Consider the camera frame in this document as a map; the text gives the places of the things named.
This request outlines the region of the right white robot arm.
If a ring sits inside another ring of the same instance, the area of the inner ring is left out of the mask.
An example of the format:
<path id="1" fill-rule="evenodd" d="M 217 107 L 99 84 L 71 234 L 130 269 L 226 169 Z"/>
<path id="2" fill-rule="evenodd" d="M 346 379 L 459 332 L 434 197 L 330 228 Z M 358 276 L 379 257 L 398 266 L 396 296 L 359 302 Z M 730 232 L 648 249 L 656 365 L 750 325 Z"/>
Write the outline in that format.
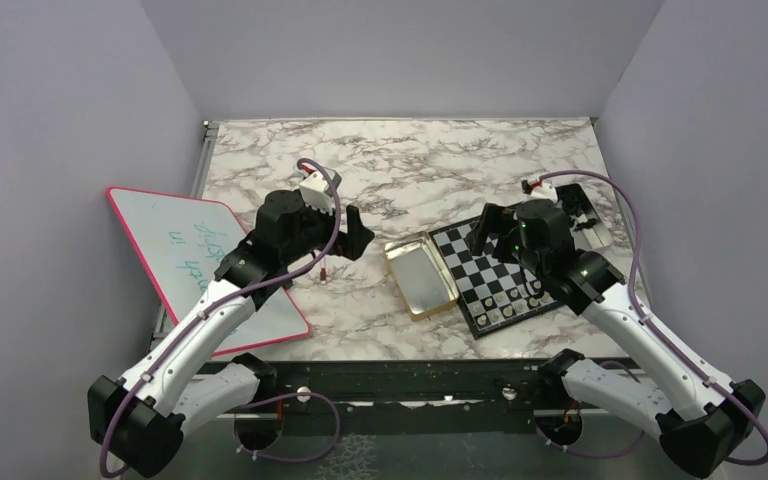
<path id="1" fill-rule="evenodd" d="M 735 382 L 713 367 L 645 309 L 626 278 L 604 256 L 576 247 L 565 212 L 547 199 L 515 207 L 484 206 L 466 242 L 530 272 L 550 296 L 598 327 L 652 380 L 638 383 L 583 354 L 565 349 L 539 368 L 539 398 L 560 407 L 568 400 L 597 406 L 658 440 L 685 473 L 706 478 L 758 432 L 766 452 L 742 465 L 768 462 L 768 431 L 758 415 L 766 400 L 752 380 Z"/>

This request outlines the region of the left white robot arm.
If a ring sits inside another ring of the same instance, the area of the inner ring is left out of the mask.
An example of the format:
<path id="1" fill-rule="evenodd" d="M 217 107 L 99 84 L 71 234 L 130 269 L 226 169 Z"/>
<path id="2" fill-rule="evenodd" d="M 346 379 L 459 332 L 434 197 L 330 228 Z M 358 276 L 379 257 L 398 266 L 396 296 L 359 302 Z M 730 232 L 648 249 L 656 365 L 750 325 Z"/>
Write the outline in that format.
<path id="1" fill-rule="evenodd" d="M 275 386 L 258 360 L 235 361 L 204 381 L 196 374 L 247 321 L 256 325 L 254 346 L 306 335 L 306 325 L 289 327 L 275 298 L 328 255 L 359 259 L 374 235 L 358 207 L 330 189 L 269 193 L 251 229 L 218 201 L 125 187 L 107 198 L 174 327 L 125 372 L 90 386 L 90 434 L 104 477 L 116 457 L 149 478 L 217 415 L 270 405 Z"/>

